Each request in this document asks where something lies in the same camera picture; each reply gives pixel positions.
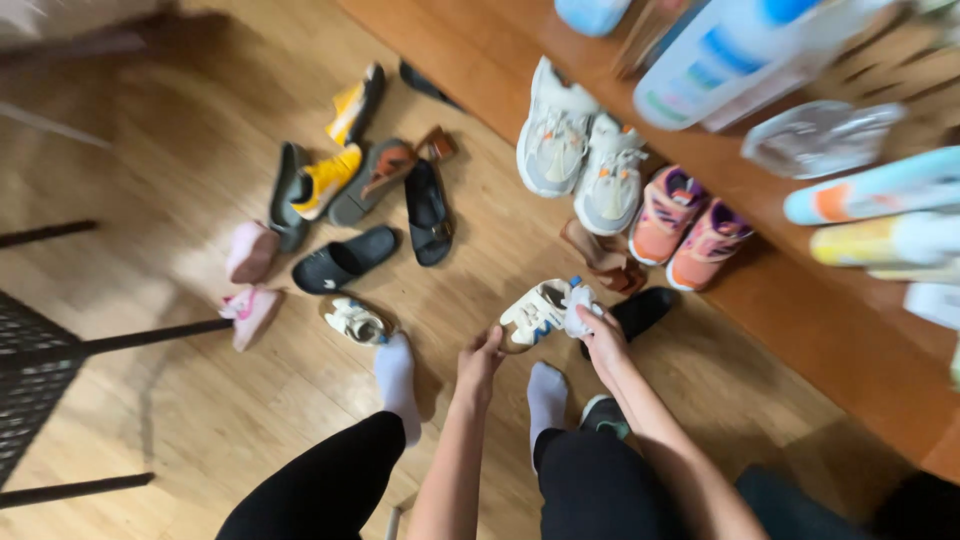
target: logo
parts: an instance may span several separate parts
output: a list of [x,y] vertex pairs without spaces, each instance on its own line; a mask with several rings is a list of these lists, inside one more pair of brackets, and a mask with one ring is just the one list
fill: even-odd
[[540,338],[545,337],[553,330],[553,325],[550,324],[550,321],[543,321],[543,330],[540,328],[534,328],[534,345],[540,343]]

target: grey shoe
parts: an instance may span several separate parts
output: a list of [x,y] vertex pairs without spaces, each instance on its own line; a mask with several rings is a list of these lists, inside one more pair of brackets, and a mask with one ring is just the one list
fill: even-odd
[[279,250],[283,253],[297,251],[303,243],[310,222],[300,217],[290,206],[290,201],[302,196],[302,183],[298,177],[301,167],[310,164],[310,156],[295,142],[280,146],[280,167],[276,172],[274,194],[270,199],[268,225],[280,235]]
[[579,430],[608,431],[622,441],[630,432],[630,425],[614,398],[598,394],[584,407]]

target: white sock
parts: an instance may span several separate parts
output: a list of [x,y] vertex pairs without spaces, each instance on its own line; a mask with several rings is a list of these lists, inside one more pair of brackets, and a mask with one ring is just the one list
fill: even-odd
[[407,448],[420,440],[420,413],[414,398],[414,356],[407,336],[395,333],[386,345],[376,350],[373,374],[380,386],[383,410],[389,410],[403,420]]
[[530,456],[533,458],[537,437],[548,428],[564,428],[566,381],[564,374],[543,362],[534,364],[527,384],[530,405]]

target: chair leg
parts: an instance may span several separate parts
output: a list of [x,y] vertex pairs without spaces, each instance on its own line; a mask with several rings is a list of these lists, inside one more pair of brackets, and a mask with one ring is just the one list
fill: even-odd
[[98,224],[96,221],[85,219],[84,221],[74,221],[72,223],[64,223],[62,225],[51,225],[50,227],[41,227],[39,229],[21,231],[19,233],[0,234],[0,249],[26,244],[29,242],[36,242],[38,240],[46,240],[47,238],[64,236],[66,234],[91,231],[97,227]]
[[61,499],[80,497],[82,495],[104,493],[105,491],[140,487],[147,485],[150,483],[150,480],[155,477],[156,475],[154,473],[143,473],[141,475],[131,475],[128,477],[114,477],[112,479],[8,491],[6,493],[0,493],[0,508],[11,508],[14,506],[23,506],[24,504],[47,503],[48,501],[59,501]]
[[104,337],[102,339],[91,339],[62,347],[11,353],[9,355],[3,355],[4,369],[20,369],[22,367],[35,366],[41,362],[57,362],[72,358],[98,355],[100,353],[109,353],[110,351],[150,345],[151,343],[157,343],[159,341],[167,341],[169,339],[177,339],[199,333],[207,333],[209,331],[226,330],[232,326],[233,319],[213,319],[211,321],[191,323],[189,325],[180,325],[160,330],[128,333],[127,335]]

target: hand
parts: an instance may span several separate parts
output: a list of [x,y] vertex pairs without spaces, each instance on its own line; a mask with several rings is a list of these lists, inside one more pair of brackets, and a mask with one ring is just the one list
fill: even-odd
[[627,339],[623,336],[620,323],[606,307],[600,308],[603,309],[603,317],[594,315],[586,306],[577,306],[577,314],[593,331],[593,335],[585,335],[580,339],[587,344],[593,369],[600,376],[600,381],[613,392],[616,386],[615,371],[625,366],[633,367],[633,364],[627,355]]
[[493,398],[493,374],[503,363],[505,354],[500,352],[503,328],[499,325],[481,331],[469,341],[457,356],[458,394],[479,405],[488,405]]

